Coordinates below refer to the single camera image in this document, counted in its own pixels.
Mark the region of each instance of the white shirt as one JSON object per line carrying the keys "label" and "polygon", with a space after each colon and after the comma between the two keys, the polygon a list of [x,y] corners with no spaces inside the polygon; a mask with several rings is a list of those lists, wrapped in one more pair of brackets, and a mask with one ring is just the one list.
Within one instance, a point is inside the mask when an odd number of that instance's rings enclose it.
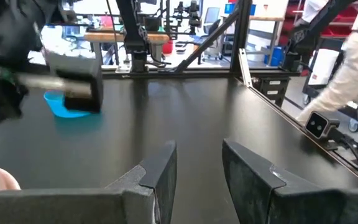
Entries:
{"label": "white shirt", "polygon": [[328,1],[329,0],[306,0],[302,19],[306,22],[311,22]]}

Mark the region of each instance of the blue box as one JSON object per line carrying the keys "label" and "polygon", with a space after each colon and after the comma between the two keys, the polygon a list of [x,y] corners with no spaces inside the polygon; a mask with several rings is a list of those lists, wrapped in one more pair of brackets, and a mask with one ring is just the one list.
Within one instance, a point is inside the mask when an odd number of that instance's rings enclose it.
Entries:
{"label": "blue box", "polygon": [[255,15],[255,10],[256,10],[256,4],[252,4],[249,15],[254,16]]}
{"label": "blue box", "polygon": [[[270,66],[279,66],[284,58],[284,51],[281,47],[275,47],[273,49],[273,55],[272,55],[272,63],[270,64]],[[267,65],[269,62],[269,55],[265,55],[264,58],[264,63]]]}
{"label": "blue box", "polygon": [[234,11],[234,6],[236,6],[235,3],[225,4],[224,5],[224,13],[231,14]]}

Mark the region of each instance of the blue bowl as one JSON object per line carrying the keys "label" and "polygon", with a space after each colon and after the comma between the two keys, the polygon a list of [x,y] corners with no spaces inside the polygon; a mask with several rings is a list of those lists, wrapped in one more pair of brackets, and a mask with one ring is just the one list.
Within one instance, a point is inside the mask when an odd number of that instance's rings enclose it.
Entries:
{"label": "blue bowl", "polygon": [[64,106],[64,94],[60,91],[49,90],[44,94],[44,99],[54,115],[61,118],[80,118],[91,113],[85,111],[68,110]]}

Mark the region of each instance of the metal frame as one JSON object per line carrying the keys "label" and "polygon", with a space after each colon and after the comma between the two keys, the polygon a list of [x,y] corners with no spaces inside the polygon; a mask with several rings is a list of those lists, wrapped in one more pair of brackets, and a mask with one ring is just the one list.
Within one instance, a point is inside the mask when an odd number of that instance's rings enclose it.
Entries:
{"label": "metal frame", "polygon": [[[169,20],[170,1],[167,0],[167,14],[166,19]],[[213,32],[203,44],[199,46],[186,60],[182,61],[175,68],[166,68],[157,70],[151,68],[148,73],[114,73],[115,68],[103,69],[103,74],[106,78],[208,78],[208,77],[241,77],[241,66],[239,61],[239,49],[246,45],[247,30],[249,26],[249,13],[252,1],[242,0],[237,3],[234,12],[228,16],[215,32]],[[230,68],[188,68],[188,66],[198,58],[216,39],[218,39],[224,31],[236,22],[236,30],[234,33],[234,45],[231,58]],[[298,76],[298,72],[286,72],[279,68],[251,68],[250,74],[253,77],[289,77]]]}
{"label": "metal frame", "polygon": [[242,73],[242,81],[246,85],[246,87],[253,87],[252,78],[249,72],[247,53],[245,49],[240,49],[239,51],[239,59]]}

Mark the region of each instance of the black metal bar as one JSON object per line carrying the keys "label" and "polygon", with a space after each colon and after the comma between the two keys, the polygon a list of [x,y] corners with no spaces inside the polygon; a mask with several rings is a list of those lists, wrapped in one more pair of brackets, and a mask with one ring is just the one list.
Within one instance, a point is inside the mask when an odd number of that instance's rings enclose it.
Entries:
{"label": "black metal bar", "polygon": [[234,33],[233,50],[231,54],[230,71],[241,71],[239,61],[239,49],[244,48],[247,42],[247,33],[249,26],[249,14],[252,0],[241,0],[238,3],[239,17],[236,22],[236,29]]}
{"label": "black metal bar", "polygon": [[229,26],[239,17],[239,10],[235,9],[234,12],[227,17],[227,19],[220,25],[204,42],[201,44],[197,50],[195,50],[186,60],[182,61],[175,72],[183,72],[196,58],[198,58],[211,44],[219,38],[224,31],[229,28]]}
{"label": "black metal bar", "polygon": [[[157,72],[150,70],[149,73],[115,73],[115,69],[103,70],[103,78],[107,79],[127,79],[127,78],[227,78],[227,77],[239,77],[240,72],[230,72],[230,70],[218,70],[218,69],[202,69],[202,70],[186,70],[184,72]],[[299,73],[287,72],[280,69],[276,70],[250,70],[252,77],[256,78],[279,78],[279,77],[291,77],[298,76]]]}
{"label": "black metal bar", "polygon": [[167,22],[167,25],[165,26],[165,31],[166,32],[171,32],[171,0],[166,0],[166,7],[167,7],[167,11],[165,12],[165,21]]}
{"label": "black metal bar", "polygon": [[164,23],[163,23],[163,20],[162,20],[163,10],[164,10],[163,0],[160,0],[160,13],[161,13],[161,16],[160,16],[160,25],[161,25],[161,27],[164,26]]}

